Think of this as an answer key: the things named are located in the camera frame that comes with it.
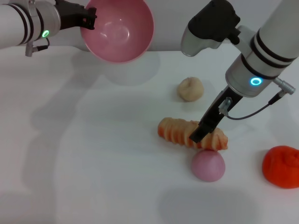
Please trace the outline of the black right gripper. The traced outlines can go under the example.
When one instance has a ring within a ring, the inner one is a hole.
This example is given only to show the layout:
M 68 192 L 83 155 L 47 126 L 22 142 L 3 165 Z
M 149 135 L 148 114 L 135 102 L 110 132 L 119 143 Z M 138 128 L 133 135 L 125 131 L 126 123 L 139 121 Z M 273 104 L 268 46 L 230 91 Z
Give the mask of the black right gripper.
M 198 127 L 191 133 L 189 137 L 190 140 L 199 143 L 205 136 L 214 131 L 224 117 L 224 115 L 219 112 L 219 107 L 223 104 L 223 101 L 225 101 L 226 98 L 230 98 L 231 100 L 231 104 L 227 108 L 227 111 L 229 112 L 242 99 L 242 96 L 235 93 L 228 86 L 221 91 L 202 117 L 201 123 L 199 123 Z

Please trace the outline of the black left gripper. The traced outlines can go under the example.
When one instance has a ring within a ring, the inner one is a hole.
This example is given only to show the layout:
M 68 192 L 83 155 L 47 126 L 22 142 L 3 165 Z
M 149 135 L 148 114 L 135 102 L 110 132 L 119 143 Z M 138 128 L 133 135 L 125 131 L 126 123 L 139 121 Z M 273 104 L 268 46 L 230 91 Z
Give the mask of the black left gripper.
M 71 3 L 66 0 L 56 0 L 55 8 L 59 13 L 61 26 L 60 30 L 81 27 L 94 30 L 95 20 L 97 19 L 95 7 L 85 9 L 84 6 Z

